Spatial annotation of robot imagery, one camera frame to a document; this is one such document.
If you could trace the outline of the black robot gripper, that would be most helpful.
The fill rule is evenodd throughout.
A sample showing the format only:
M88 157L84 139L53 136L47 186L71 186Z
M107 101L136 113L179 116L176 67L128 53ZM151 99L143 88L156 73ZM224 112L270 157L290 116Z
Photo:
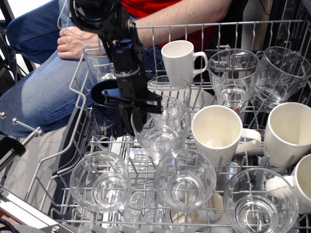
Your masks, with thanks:
M135 67L130 71L119 71L115 67L117 87L104 89L105 102L113 107L119 106L120 115L127 129L141 132L147 121L147 113L162 113L162 97L148 89L148 77Z

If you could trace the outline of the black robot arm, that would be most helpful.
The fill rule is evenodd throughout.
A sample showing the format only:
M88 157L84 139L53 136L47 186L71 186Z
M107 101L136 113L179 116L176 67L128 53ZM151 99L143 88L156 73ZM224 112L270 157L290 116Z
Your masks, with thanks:
M82 31L99 36L114 66L118 87L103 92L105 104L119 109L128 129L141 132L148 113L162 113L162 97L148 89L135 22L118 0L71 0L69 17Z

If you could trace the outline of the person's bare forearm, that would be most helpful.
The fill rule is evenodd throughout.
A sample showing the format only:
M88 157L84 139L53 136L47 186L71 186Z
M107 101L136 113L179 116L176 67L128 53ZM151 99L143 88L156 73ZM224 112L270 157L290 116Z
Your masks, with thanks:
M200 30L181 25L220 22L230 8L230 0L181 0L149 16L136 20L139 40L145 46L177 40Z

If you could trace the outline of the person's hand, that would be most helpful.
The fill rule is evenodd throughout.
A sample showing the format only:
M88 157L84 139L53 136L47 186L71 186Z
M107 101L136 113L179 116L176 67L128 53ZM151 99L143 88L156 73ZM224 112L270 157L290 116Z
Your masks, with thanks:
M82 31L75 26L61 29L57 39L57 54L61 59L80 59L85 45L96 39L96 34Z

